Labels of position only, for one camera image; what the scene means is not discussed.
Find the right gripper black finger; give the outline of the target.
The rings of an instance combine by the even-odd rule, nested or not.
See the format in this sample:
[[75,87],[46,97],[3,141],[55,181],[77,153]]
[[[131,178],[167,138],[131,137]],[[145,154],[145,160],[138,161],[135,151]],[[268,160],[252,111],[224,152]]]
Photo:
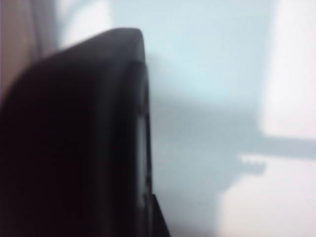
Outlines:
[[150,195],[149,233],[150,237],[171,237],[155,194]]

